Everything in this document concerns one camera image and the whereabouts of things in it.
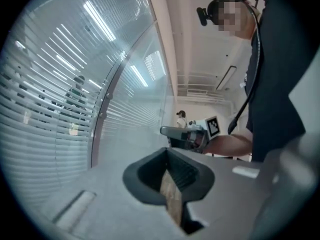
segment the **headset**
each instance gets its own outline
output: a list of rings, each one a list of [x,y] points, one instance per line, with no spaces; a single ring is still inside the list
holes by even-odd
[[[255,66],[255,72],[254,72],[254,77],[253,77],[253,81],[252,81],[252,85],[250,88],[250,91],[248,92],[248,95],[246,97],[245,102],[243,103],[243,105],[241,106],[240,110],[238,111],[238,113],[236,114],[236,116],[234,117],[234,119],[231,121],[231,123],[229,124],[228,127],[228,134],[230,135],[233,130],[236,128],[237,126],[237,122],[241,116],[241,114],[243,113],[243,111],[245,110],[248,102],[252,99],[254,91],[257,87],[257,82],[259,79],[259,71],[260,71],[260,58],[261,58],[261,36],[260,36],[260,28],[259,28],[259,23],[258,23],[258,19],[257,16],[254,12],[254,10],[251,8],[251,6],[249,4],[246,3],[246,0],[236,0],[239,2],[242,2],[245,4],[245,6],[248,8],[250,14],[253,16],[254,18],[254,22],[255,22],[255,26],[256,26],[256,37],[257,37],[257,60],[256,60],[256,66]],[[255,0],[255,8],[257,7],[258,4],[258,0]],[[210,11],[210,8],[208,7],[208,10],[206,10],[205,8],[200,8],[198,7],[196,9],[196,12],[198,13],[199,19],[200,19],[200,23],[202,26],[206,26],[207,20],[210,20],[213,22],[213,15],[212,12]]]

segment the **ceiling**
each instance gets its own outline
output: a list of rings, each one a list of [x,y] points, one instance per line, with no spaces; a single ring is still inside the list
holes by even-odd
[[[243,82],[251,55],[248,40],[229,36],[208,22],[200,24],[196,9],[212,0],[166,0],[174,41],[178,96],[193,90],[208,94],[232,92]],[[264,5],[260,0],[258,9]],[[230,66],[236,70],[222,90],[216,90]]]

